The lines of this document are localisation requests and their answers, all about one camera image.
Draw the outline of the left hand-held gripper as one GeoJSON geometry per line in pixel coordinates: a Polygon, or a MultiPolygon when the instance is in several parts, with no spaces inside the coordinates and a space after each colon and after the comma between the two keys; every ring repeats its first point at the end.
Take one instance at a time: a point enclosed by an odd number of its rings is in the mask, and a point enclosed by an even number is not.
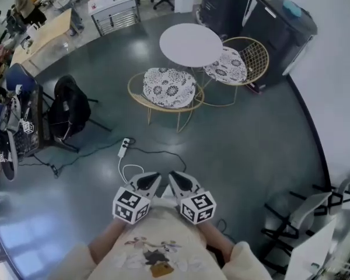
{"type": "Polygon", "coordinates": [[[134,175],[125,186],[119,188],[113,199],[114,218],[129,224],[140,221],[148,214],[161,179],[158,172],[134,175]]]}

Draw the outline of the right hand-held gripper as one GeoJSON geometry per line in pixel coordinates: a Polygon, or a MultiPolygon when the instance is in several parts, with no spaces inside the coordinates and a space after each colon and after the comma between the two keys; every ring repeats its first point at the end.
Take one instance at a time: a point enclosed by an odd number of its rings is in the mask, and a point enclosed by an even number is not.
{"type": "Polygon", "coordinates": [[[179,206],[180,215],[193,225],[214,217],[216,202],[195,177],[180,171],[171,171],[169,185],[179,206]]]}

